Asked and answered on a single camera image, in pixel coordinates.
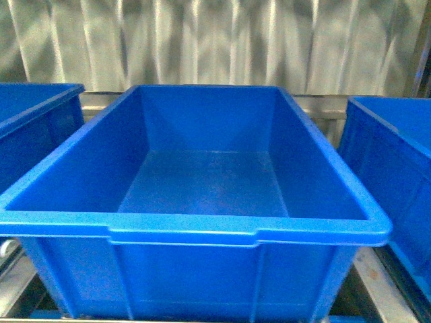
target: blue plastic crate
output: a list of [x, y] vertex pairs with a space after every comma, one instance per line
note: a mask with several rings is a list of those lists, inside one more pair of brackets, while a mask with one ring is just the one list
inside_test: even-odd
[[83, 123], [75, 84], [0, 83], [0, 193]]
[[313, 321], [391, 230], [275, 87], [133, 87], [0, 209], [74, 318]]
[[431, 100], [350, 98], [339, 152], [394, 225], [390, 246], [431, 300]]

